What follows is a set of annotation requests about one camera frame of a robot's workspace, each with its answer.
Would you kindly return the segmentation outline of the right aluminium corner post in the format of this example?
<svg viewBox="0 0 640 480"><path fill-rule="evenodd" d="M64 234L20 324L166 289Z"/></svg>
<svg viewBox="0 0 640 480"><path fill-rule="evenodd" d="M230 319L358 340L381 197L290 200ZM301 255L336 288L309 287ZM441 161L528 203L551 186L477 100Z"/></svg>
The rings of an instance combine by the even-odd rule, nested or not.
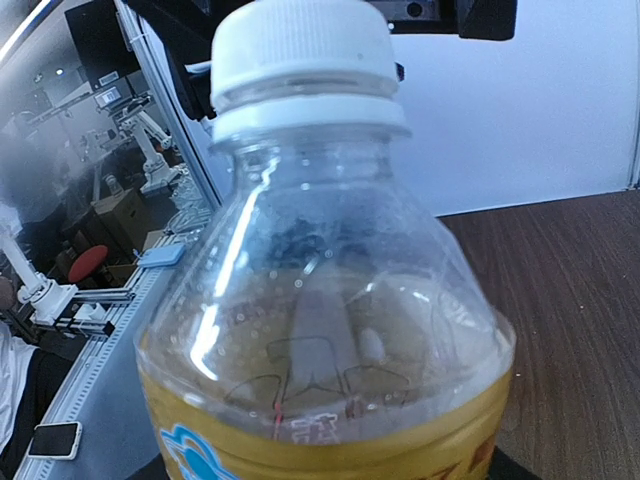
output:
<svg viewBox="0 0 640 480"><path fill-rule="evenodd" d="M627 190L638 190L639 189L639 1L634 0L632 2L634 13L633 13L633 25L634 25L634 36L632 40L632 46L634 48L633 60L634 60L634 79L635 79L635 90L634 90L634 126L632 130L632 140L630 147L631 159L628 168L627 174Z"/></svg>

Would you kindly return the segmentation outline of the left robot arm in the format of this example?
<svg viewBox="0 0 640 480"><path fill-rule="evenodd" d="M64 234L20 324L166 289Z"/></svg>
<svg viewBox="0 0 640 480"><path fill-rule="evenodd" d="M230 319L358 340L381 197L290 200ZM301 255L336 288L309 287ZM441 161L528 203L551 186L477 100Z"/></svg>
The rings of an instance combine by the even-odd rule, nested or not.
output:
<svg viewBox="0 0 640 480"><path fill-rule="evenodd" d="M191 120L213 119L211 41L219 24L244 1L127 1L164 46L170 78ZM516 0L373 1L394 34L445 34L507 41L514 37Z"/></svg>

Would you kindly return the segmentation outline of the white smartphone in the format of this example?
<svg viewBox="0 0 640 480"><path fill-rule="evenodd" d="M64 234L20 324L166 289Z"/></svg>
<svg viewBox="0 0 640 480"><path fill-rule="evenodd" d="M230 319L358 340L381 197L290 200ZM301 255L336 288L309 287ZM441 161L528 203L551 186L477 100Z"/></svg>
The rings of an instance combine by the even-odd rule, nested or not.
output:
<svg viewBox="0 0 640 480"><path fill-rule="evenodd" d="M71 461L79 449L83 432L80 422L37 425L27 456L30 458Z"/></svg>

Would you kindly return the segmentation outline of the light blue pad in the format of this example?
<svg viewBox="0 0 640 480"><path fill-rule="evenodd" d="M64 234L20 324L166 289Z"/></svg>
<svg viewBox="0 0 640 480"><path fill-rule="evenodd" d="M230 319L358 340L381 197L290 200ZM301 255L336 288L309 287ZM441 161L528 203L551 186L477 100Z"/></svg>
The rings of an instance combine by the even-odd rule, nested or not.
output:
<svg viewBox="0 0 640 480"><path fill-rule="evenodd" d="M138 267L149 269L175 266L186 252L184 244L173 244L146 250L138 260Z"/></svg>

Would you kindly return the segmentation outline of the red round stool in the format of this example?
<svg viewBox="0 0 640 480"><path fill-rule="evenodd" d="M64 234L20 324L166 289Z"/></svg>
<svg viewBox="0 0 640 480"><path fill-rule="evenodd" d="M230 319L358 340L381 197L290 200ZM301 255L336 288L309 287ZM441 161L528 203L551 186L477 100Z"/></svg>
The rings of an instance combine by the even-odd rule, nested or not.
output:
<svg viewBox="0 0 640 480"><path fill-rule="evenodd" d="M84 251L73 262L67 275L68 280L78 283L92 277L102 269L108 254L106 245L96 245Z"/></svg>

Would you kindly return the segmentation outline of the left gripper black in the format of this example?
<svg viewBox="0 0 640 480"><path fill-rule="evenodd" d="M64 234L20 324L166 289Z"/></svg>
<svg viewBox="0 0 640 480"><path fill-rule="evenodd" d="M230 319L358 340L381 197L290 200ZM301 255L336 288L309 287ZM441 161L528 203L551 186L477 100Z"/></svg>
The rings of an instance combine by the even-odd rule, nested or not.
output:
<svg viewBox="0 0 640 480"><path fill-rule="evenodd" d="M218 25L244 1L127 1L160 35L183 31L213 38ZM514 37L516 2L373 1L394 34L444 34L464 39L506 41Z"/></svg>

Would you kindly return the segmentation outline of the white small robot base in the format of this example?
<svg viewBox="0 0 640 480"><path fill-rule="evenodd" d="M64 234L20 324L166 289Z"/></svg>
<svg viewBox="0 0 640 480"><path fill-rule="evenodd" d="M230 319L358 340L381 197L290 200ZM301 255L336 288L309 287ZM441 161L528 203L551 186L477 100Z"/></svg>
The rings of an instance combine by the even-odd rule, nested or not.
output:
<svg viewBox="0 0 640 480"><path fill-rule="evenodd" d="M109 337L115 326L107 319L107 307L128 305L135 298L127 288L80 290L75 284L59 284L38 272L6 232L1 233L1 252L22 281L16 298L33 308L31 322L45 330Z"/></svg>

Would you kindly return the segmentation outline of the white bottle cap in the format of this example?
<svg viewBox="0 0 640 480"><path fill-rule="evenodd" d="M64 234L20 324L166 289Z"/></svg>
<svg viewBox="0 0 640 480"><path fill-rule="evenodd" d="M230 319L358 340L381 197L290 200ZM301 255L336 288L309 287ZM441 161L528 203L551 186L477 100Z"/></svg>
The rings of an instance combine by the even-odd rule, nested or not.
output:
<svg viewBox="0 0 640 480"><path fill-rule="evenodd" d="M387 21L365 1L251 2L216 29L210 78L216 144L321 125L410 132Z"/></svg>

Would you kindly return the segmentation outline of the person in white shirt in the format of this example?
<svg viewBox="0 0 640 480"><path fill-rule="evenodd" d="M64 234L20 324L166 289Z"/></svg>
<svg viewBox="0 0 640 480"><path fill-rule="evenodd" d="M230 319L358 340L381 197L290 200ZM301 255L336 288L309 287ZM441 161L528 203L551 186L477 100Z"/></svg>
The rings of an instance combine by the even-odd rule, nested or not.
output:
<svg viewBox="0 0 640 480"><path fill-rule="evenodd" d="M72 362L1 324L1 477L12 479Z"/></svg>

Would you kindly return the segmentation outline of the cardboard box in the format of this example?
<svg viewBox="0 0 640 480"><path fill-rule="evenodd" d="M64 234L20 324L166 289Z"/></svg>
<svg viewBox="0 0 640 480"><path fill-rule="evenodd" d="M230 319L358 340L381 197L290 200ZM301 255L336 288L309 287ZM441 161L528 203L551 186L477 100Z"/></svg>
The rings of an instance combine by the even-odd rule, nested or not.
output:
<svg viewBox="0 0 640 480"><path fill-rule="evenodd" d="M136 189L128 189L92 203L101 223L127 252L142 250L153 230L150 210Z"/></svg>

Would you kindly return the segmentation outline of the aluminium corner post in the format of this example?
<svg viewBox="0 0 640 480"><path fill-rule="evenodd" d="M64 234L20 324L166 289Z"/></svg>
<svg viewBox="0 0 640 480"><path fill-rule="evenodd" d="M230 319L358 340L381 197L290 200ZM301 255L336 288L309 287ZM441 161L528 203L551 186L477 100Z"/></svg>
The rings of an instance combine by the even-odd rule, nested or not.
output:
<svg viewBox="0 0 640 480"><path fill-rule="evenodd" d="M633 25L634 25L634 36L632 40L632 46L634 48L633 60L634 60L634 79L635 79L635 90L634 90L634 126L632 130L632 140L630 147L631 159L628 168L627 174L627 190L638 190L639 189L639 1L634 0L632 2L634 13L633 13Z"/></svg>
<svg viewBox="0 0 640 480"><path fill-rule="evenodd" d="M141 71L183 160L203 196L212 206L219 207L223 199L210 175L209 137L203 126L189 119L180 105L162 41L151 26L123 1L115 1L115 6Z"/></svg>

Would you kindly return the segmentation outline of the left aluminium corner post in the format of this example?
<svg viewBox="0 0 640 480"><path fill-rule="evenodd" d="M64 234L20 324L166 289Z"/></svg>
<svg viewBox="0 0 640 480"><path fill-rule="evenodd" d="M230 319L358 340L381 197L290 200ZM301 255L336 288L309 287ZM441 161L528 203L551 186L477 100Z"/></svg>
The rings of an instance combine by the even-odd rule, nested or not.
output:
<svg viewBox="0 0 640 480"><path fill-rule="evenodd" d="M183 160L203 196L212 206L219 207L223 199L210 175L209 137L203 126L189 119L180 105L162 41L151 26L123 1L115 1L115 6L141 71Z"/></svg>

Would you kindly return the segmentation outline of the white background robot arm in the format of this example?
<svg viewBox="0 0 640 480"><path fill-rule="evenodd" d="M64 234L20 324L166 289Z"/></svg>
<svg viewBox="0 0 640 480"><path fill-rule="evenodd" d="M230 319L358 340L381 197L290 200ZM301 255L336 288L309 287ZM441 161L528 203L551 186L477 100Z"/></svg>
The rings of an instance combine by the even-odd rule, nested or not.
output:
<svg viewBox="0 0 640 480"><path fill-rule="evenodd" d="M116 121L122 132L134 138L145 158L145 183L141 187L141 193L145 196L169 188L181 175L179 169L170 166L163 155L174 148L174 142L172 136L146 112L149 102L149 97L132 99Z"/></svg>

